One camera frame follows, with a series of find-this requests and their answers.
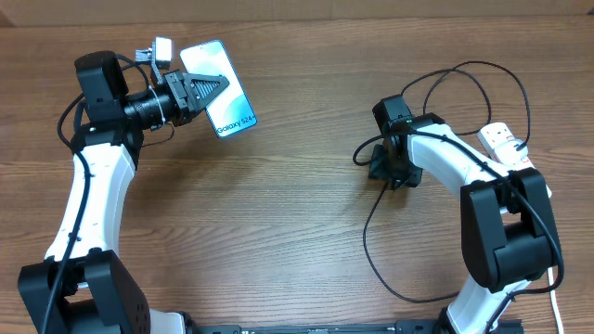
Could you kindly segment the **white power strip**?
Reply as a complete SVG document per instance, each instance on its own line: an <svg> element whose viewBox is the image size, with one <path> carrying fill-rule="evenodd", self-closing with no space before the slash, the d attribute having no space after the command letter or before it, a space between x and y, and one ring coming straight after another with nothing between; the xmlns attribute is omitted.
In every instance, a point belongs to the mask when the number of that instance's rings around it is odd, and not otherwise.
<svg viewBox="0 0 594 334"><path fill-rule="evenodd" d="M530 163L526 163L525 165L520 165L520 166L507 166L504 164L501 164L500 162L497 161L494 151L493 149L498 146L499 144L502 144L506 141L510 141L512 139L520 139L514 136L514 134L511 132L510 128L508 127L508 125L504 122L493 122L490 123L488 125L485 125L484 127L482 127L478 134L477 137L479 139L479 141L481 142L482 146L484 147L484 149L486 150L489 158L493 161L495 161L497 163L498 167L501 167L502 169L505 169L506 171L520 171L526 168L534 168L535 165L531 162Z"/></svg>

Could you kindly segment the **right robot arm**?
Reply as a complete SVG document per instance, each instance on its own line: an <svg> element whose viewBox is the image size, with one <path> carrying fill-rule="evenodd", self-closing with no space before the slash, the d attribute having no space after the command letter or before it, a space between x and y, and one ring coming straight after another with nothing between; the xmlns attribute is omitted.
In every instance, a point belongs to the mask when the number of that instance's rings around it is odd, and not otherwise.
<svg viewBox="0 0 594 334"><path fill-rule="evenodd" d="M547 185L533 167L492 161L433 113L415 117L400 95L372 109L382 143L369 176L393 190L415 187L424 172L459 199L461 250L469 277L435 320L399 320L398 333L522 333L500 317L548 269L564 273Z"/></svg>

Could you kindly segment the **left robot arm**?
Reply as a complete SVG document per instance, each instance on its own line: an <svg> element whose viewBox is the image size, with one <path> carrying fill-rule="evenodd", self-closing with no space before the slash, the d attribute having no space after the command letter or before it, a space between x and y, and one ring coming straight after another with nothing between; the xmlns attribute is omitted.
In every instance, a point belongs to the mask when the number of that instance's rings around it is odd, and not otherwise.
<svg viewBox="0 0 594 334"><path fill-rule="evenodd" d="M207 112L212 123L242 95L227 56L161 73L153 49L97 51L74 63L81 94L66 111L74 174L66 211L42 262L22 267L19 294L41 333L196 333L185 312L160 312L118 255L123 203L144 133Z"/></svg>

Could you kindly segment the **white charger plug adapter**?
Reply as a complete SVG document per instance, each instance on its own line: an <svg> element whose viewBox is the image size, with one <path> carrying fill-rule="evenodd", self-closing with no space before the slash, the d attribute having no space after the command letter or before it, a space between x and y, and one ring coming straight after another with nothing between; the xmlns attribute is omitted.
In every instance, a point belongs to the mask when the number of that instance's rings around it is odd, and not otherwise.
<svg viewBox="0 0 594 334"><path fill-rule="evenodd" d="M497 161L507 166L530 163L528 148L521 139L506 141L496 146L493 151Z"/></svg>

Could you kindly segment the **Samsung Galaxy smartphone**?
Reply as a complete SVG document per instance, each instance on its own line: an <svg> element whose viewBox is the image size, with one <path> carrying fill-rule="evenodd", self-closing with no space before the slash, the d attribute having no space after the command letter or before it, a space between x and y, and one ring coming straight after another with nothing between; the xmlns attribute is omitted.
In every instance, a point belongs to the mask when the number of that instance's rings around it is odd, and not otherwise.
<svg viewBox="0 0 594 334"><path fill-rule="evenodd" d="M252 105L220 40L185 48L180 57L190 75L190 88L199 110L206 111L218 137L228 137L257 124Z"/></svg>

